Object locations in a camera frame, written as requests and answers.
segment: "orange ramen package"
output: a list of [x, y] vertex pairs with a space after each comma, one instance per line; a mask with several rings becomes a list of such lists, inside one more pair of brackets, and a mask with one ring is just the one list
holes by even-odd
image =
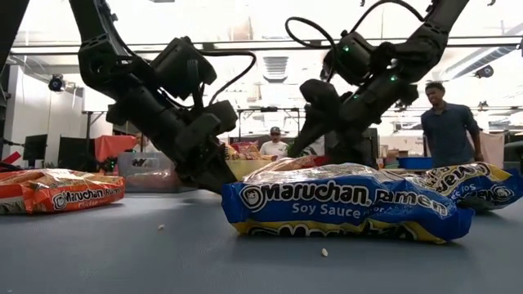
[[65, 169], [0, 173], [0, 214], [70, 212], [116, 202], [125, 193], [120, 176]]

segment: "blue shirt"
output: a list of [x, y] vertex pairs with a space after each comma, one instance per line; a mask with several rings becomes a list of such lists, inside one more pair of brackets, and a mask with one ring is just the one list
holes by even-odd
[[433, 167], [459, 165], [474, 159], [474, 149], [467, 138], [467, 131], [476, 135], [480, 129], [467, 106], [445, 103], [440, 114], [430, 109], [422, 115], [422, 127], [431, 151]]

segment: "white shirt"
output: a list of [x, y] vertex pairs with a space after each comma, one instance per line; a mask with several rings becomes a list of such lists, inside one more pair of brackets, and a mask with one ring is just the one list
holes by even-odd
[[277, 155], [278, 158], [283, 158], [287, 156], [287, 144], [282, 141], [278, 143], [268, 141], [263, 143], [260, 148], [260, 153], [263, 155]]
[[[133, 148], [135, 152], [140, 152], [140, 144], [136, 144]], [[159, 152], [156, 147], [154, 147], [153, 143], [149, 143], [147, 145], [144, 145], [144, 153], [155, 153]]]

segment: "camera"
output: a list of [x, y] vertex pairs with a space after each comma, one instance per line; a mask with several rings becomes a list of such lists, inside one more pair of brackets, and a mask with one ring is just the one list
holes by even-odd
[[49, 81], [49, 90], [53, 92], [63, 92], [65, 89], [64, 76], [61, 74], [53, 74], [51, 81]]

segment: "blue bin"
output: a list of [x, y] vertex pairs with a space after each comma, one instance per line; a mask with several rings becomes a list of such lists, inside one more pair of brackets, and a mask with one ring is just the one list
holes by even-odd
[[432, 158], [398, 158], [400, 168], [411, 170], [424, 170], [432, 168]]

